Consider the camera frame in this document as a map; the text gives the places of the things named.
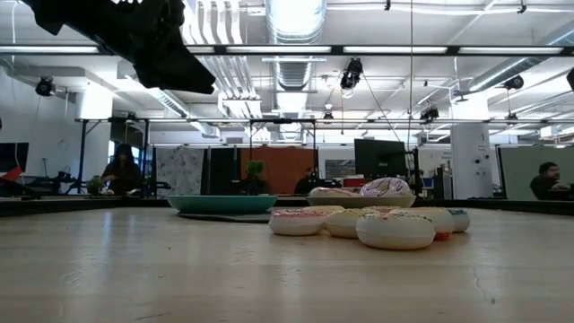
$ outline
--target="computer monitor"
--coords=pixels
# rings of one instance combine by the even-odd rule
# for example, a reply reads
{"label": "computer monitor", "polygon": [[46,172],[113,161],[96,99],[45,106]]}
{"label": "computer monitor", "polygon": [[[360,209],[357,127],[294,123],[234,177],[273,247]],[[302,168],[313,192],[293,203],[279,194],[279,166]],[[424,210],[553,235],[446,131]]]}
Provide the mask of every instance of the computer monitor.
{"label": "computer monitor", "polygon": [[355,139],[355,171],[369,179],[408,176],[403,142]]}

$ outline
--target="white pillar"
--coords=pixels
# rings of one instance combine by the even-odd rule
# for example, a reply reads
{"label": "white pillar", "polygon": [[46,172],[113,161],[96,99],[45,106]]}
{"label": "white pillar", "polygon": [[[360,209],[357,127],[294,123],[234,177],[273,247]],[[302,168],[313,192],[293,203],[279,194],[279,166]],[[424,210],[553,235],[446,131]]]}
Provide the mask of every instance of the white pillar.
{"label": "white pillar", "polygon": [[[113,93],[96,83],[88,83],[84,92],[76,94],[75,102],[78,118],[109,118],[113,107]],[[90,122],[87,129],[95,125],[96,122]],[[101,122],[86,136],[82,180],[101,175],[106,168],[110,133],[111,124]]]}
{"label": "white pillar", "polygon": [[[454,119],[487,119],[488,97],[476,93],[452,106]],[[488,124],[459,124],[451,128],[453,192],[455,199],[492,197]]]}

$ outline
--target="green plant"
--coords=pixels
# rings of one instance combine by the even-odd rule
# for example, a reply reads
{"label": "green plant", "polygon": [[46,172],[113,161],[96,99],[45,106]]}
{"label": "green plant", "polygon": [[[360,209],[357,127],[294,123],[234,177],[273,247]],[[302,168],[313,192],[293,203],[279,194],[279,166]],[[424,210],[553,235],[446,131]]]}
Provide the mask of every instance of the green plant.
{"label": "green plant", "polygon": [[86,188],[88,188],[88,193],[92,196],[97,196],[100,194],[102,188],[104,188],[106,184],[103,180],[101,180],[100,176],[92,177],[88,183],[86,183]]}
{"label": "green plant", "polygon": [[264,161],[249,161],[246,169],[248,179],[258,179],[261,176],[264,167]]}

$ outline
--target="donut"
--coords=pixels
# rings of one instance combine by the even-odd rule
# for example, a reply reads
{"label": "donut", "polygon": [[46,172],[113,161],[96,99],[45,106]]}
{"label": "donut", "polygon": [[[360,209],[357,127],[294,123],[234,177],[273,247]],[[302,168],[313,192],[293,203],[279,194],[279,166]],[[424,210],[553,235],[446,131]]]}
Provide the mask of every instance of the donut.
{"label": "donut", "polygon": [[416,250],[430,246],[435,230],[425,216],[409,213],[365,214],[357,221],[357,236],[379,249]]}
{"label": "donut", "polygon": [[360,191],[361,196],[410,196],[411,188],[402,179],[382,178],[365,184]]}
{"label": "donut", "polygon": [[319,234],[325,226],[326,214],[317,211],[277,210],[271,213],[269,227],[279,235],[309,236]]}
{"label": "donut", "polygon": [[452,231],[455,229],[455,223],[452,219],[452,215],[450,215],[446,209],[440,207],[404,208],[393,210],[390,213],[419,215],[429,218],[432,221],[432,224],[434,224],[434,229],[437,233],[434,238],[435,240],[448,240],[452,234]]}
{"label": "donut", "polygon": [[452,215],[452,219],[455,222],[454,233],[461,233],[468,229],[470,226],[470,217],[467,211],[456,208],[448,208],[447,211]]}
{"label": "donut", "polygon": [[321,212],[325,215],[331,215],[334,212],[343,211],[344,207],[339,205],[318,205],[303,207],[303,211]]}
{"label": "donut", "polygon": [[363,210],[377,211],[382,214],[387,214],[393,210],[401,208],[400,206],[365,206]]}
{"label": "donut", "polygon": [[313,188],[309,197],[358,197],[357,193],[349,192],[340,188]]}
{"label": "donut", "polygon": [[369,210],[362,209],[346,209],[335,212],[326,219],[326,230],[334,237],[357,239],[357,220],[368,212]]}

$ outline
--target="man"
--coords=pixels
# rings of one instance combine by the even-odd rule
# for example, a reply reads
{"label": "man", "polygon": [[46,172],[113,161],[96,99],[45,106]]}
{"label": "man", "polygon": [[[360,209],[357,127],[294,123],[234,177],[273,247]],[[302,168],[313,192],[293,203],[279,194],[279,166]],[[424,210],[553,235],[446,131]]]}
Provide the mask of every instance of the man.
{"label": "man", "polygon": [[553,162],[545,162],[538,168],[538,176],[530,182],[530,189],[539,200],[561,199],[562,194],[560,192],[568,190],[570,187],[559,181],[560,168],[558,165]]}
{"label": "man", "polygon": [[299,179],[295,187],[295,194],[297,195],[307,195],[311,189],[317,186],[317,169],[313,172],[313,168],[309,167],[305,172],[305,177]]}

